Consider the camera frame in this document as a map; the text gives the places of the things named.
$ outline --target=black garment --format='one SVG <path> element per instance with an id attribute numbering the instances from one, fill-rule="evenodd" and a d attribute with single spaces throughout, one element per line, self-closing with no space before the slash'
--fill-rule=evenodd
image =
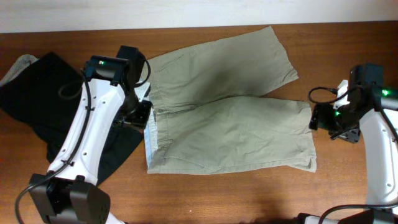
<path id="1" fill-rule="evenodd" d="M 49 162 L 62 147 L 80 102 L 81 94 L 70 100 L 58 95 L 67 83 L 70 85 L 62 95 L 72 96 L 81 88 L 81 76 L 60 57 L 49 53 L 0 87 L 0 107 L 14 119 L 27 123 L 47 143 Z M 141 140 L 138 131 L 111 127 L 99 162 L 97 185 L 118 169 Z"/>

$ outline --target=black wire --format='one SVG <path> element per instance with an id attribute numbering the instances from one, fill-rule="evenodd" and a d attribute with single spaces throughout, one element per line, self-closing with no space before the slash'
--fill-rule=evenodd
<path id="1" fill-rule="evenodd" d="M 15 201 L 15 214 L 17 217 L 17 220 L 19 223 L 23 224 L 24 221 L 22 220 L 21 217 L 21 213 L 19 212 L 19 202 L 21 201 L 21 198 L 27 193 L 30 192 L 31 190 L 35 189 L 36 187 L 38 187 L 39 185 L 42 185 L 44 183 L 46 183 L 47 181 L 49 181 L 51 178 L 55 177 L 56 175 L 58 175 L 59 173 L 61 173 L 65 168 L 67 168 L 67 166 L 72 162 L 73 158 L 75 157 L 77 151 L 79 150 L 80 147 L 80 143 L 83 140 L 83 136 L 84 133 L 86 131 L 87 128 L 87 124 L 88 124 L 88 120 L 90 118 L 90 112 L 91 112 L 91 93 L 90 93 L 90 87 L 88 85 L 88 82 L 86 80 L 85 74 L 83 74 L 83 81 L 85 83 L 86 86 L 86 91 L 87 91 L 87 112 L 86 112 L 86 117 L 83 123 L 83 126 L 81 128 L 80 131 L 80 135 L 79 138 L 76 142 L 75 148 L 73 149 L 72 153 L 70 154 L 69 158 L 67 161 L 64 162 L 64 165 L 61 166 L 61 168 L 59 168 L 58 170 L 56 170 L 54 173 L 51 173 L 50 175 L 46 176 L 44 179 L 41 179 L 40 181 L 38 181 L 36 184 L 30 185 L 27 188 L 25 188 L 17 197 L 16 201 Z"/>
<path id="2" fill-rule="evenodd" d="M 339 100 L 343 99 L 346 95 L 348 95 L 349 93 L 351 93 L 352 91 L 354 91 L 354 90 L 356 90 L 356 89 L 358 89 L 358 88 L 361 88 L 361 87 L 360 87 L 360 86 L 354 86 L 354 87 L 350 88 L 350 89 L 347 90 L 344 94 L 342 94 L 341 96 L 337 97 L 337 98 L 334 99 L 334 100 L 326 101 L 326 102 L 319 102 L 319 101 L 314 100 L 314 99 L 311 97 L 312 92 L 315 91 L 315 90 L 328 90 L 328 91 L 331 92 L 331 93 L 337 94 L 337 90 L 334 89 L 334 88 L 327 88 L 327 87 L 319 86 L 319 87 L 313 88 L 312 90 L 310 90 L 310 91 L 308 92 L 308 99 L 309 99 L 312 103 L 317 103 L 317 104 L 330 104 L 330 103 L 334 103 L 334 102 L 336 102 L 336 101 L 339 101 Z"/>
<path id="3" fill-rule="evenodd" d="M 79 90 L 78 90 L 76 93 L 74 93 L 73 95 L 70 95 L 70 96 L 65 96 L 65 95 L 63 95 L 63 94 L 62 94 L 62 91 L 63 91 L 64 89 L 66 89 L 67 87 L 69 87 L 70 85 L 74 84 L 74 83 L 79 83 L 79 84 L 80 84 Z M 79 96 L 79 94 L 81 93 L 81 90 L 82 90 L 82 89 L 83 89 L 83 88 L 81 87 L 81 80 L 75 80 L 75 81 L 72 81 L 72 82 L 69 82 L 69 83 L 66 83 L 66 84 L 62 85 L 62 86 L 59 88 L 59 90 L 58 90 L 58 96 L 59 96 L 61 99 L 63 99 L 63 100 L 72 100 L 72 99 L 74 99 L 74 98 L 76 98 L 76 97 Z"/>
<path id="4" fill-rule="evenodd" d="M 376 111 L 379 111 L 381 116 L 383 117 L 384 121 L 387 123 L 392 135 L 394 136 L 394 138 L 396 140 L 398 140 L 398 134 L 397 131 L 394 127 L 394 125 L 391 123 L 390 119 L 388 118 L 388 116 L 386 115 L 386 112 L 384 112 L 382 106 L 376 102 L 376 99 L 374 98 L 374 96 L 372 95 L 372 100 L 373 100 L 373 104 L 374 104 L 374 108 L 376 109 Z M 328 216 L 330 213 L 335 212 L 337 210 L 342 210 L 342 209 L 352 209 L 352 208 L 369 208 L 369 209 L 390 209 L 390 208 L 395 208 L 398 207 L 398 202 L 396 203 L 392 203 L 389 205 L 360 205 L 360 204 L 352 204 L 352 205 L 339 205 L 339 206 L 335 206 L 333 208 L 329 208 L 327 211 L 325 211 L 322 216 L 319 219 L 318 224 L 322 224 L 324 219 L 326 218 L 326 216 Z"/>
<path id="5" fill-rule="evenodd" d="M 146 79 L 145 79 L 144 81 L 142 81 L 142 82 L 140 82 L 140 83 L 136 83 L 136 84 L 134 85 L 135 88 L 136 88 L 136 87 L 142 86 L 145 82 L 148 81 L 148 78 L 150 77 L 151 70 L 150 70 L 150 65 L 149 65 L 148 60 L 145 59 L 145 63 L 147 64 L 147 67 L 148 67 L 148 75 L 147 75 L 147 77 L 146 77 Z"/>

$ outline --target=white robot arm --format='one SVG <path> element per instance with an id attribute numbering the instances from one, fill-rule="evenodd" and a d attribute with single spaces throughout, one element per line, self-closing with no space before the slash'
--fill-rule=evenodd
<path id="1" fill-rule="evenodd" d="M 316 103 L 311 129 L 329 131 L 331 139 L 356 143 L 362 132 L 366 148 L 368 196 L 366 205 L 340 205 L 321 217 L 307 217 L 311 223 L 394 223 L 398 215 L 398 91 L 384 88 L 382 67 L 372 64 L 357 66 L 350 81 L 343 80 L 338 89 L 329 90 L 337 99 Z M 367 209 L 340 221 L 324 220 L 335 210 Z"/>
<path id="2" fill-rule="evenodd" d="M 146 80 L 138 83 L 144 63 Z M 67 138 L 47 175 L 34 174 L 29 192 L 44 223 L 122 224 L 110 209 L 110 197 L 96 187 L 98 167 L 111 125 L 144 129 L 152 104 L 142 100 L 149 90 L 149 63 L 134 47 L 122 46 L 116 58 L 94 55 L 85 65 L 80 104 Z M 143 86 L 137 97 L 134 88 Z"/>

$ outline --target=khaki shorts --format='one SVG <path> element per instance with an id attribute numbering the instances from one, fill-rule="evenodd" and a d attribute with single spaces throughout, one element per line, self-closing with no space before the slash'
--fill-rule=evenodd
<path id="1" fill-rule="evenodd" d="M 258 98 L 298 78 L 271 27 L 149 62 L 148 173 L 315 172 L 308 103 Z"/>

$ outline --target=wooden tabletop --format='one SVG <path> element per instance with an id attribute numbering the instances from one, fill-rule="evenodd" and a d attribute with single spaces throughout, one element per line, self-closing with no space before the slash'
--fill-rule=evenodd
<path id="1" fill-rule="evenodd" d="M 186 29 L 98 30 L 0 34 L 0 77 L 22 54 L 41 57 L 53 51 L 80 68 L 92 55 L 115 56 L 120 45 L 139 47 L 148 57 L 265 26 Z M 386 83 L 398 87 L 398 22 L 298 24 L 272 26 L 299 79 L 268 97 L 307 100 L 315 86 L 336 87 L 357 64 L 384 66 Z M 327 93 L 319 93 L 329 99 Z M 314 133 L 316 173 L 291 167 L 217 175 L 146 172 L 144 143 L 100 188 L 111 196 L 111 211 L 129 223 L 258 223 L 293 218 L 300 212 L 321 215 L 344 203 L 364 203 L 366 160 L 363 140 L 331 141 Z M 25 124 L 0 111 L 0 217 L 15 223 L 14 201 L 33 173 L 44 174 L 46 144 Z M 25 221 L 41 219 L 29 196 L 21 202 Z M 341 218 L 358 210 L 331 215 Z"/>

